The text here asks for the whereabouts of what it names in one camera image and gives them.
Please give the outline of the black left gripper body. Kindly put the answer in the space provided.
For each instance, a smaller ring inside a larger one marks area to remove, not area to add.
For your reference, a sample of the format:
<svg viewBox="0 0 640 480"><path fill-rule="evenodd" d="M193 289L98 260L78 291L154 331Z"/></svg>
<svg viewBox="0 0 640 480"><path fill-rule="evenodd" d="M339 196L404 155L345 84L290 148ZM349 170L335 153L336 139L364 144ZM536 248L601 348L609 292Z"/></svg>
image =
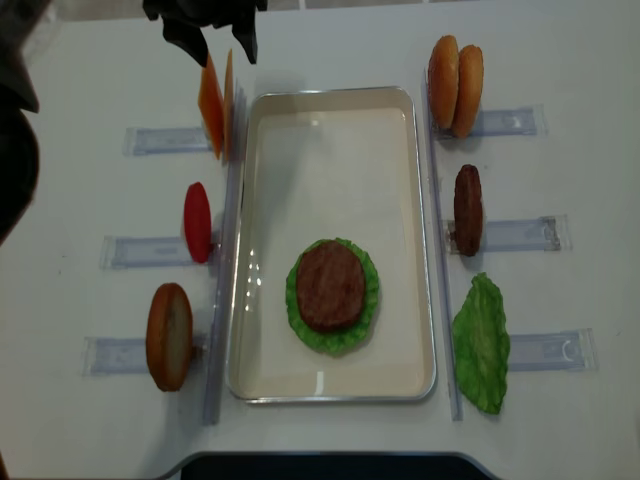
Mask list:
<svg viewBox="0 0 640 480"><path fill-rule="evenodd" d="M143 10L150 20L158 17L184 24L221 28L252 20L257 11L266 11L267 0L144 0Z"/></svg>

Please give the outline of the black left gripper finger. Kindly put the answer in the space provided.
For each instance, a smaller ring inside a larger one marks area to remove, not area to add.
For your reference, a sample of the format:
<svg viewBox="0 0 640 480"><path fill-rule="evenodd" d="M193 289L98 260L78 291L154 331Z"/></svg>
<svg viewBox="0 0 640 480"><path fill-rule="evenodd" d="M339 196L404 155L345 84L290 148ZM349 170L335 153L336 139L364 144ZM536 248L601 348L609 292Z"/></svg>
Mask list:
<svg viewBox="0 0 640 480"><path fill-rule="evenodd" d="M250 64L257 63L257 37L254 13L240 13L231 22L232 34L242 46Z"/></svg>
<svg viewBox="0 0 640 480"><path fill-rule="evenodd" d="M202 68L207 65L208 47L201 30L171 18L163 18L163 38L166 42L182 49Z"/></svg>

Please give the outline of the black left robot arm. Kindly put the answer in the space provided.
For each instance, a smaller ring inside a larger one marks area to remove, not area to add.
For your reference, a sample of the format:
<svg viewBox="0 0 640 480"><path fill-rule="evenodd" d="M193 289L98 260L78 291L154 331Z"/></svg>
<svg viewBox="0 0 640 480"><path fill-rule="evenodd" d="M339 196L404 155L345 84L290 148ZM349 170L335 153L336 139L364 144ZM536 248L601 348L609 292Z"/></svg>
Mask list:
<svg viewBox="0 0 640 480"><path fill-rule="evenodd" d="M6 239L32 202L39 174L39 148L24 113L39 101L22 47L43 16L48 1L1 3L1 238ZM202 29L232 27L250 63L257 61L256 13L266 1L144 1L151 21L161 19L165 41L204 65L208 47Z"/></svg>

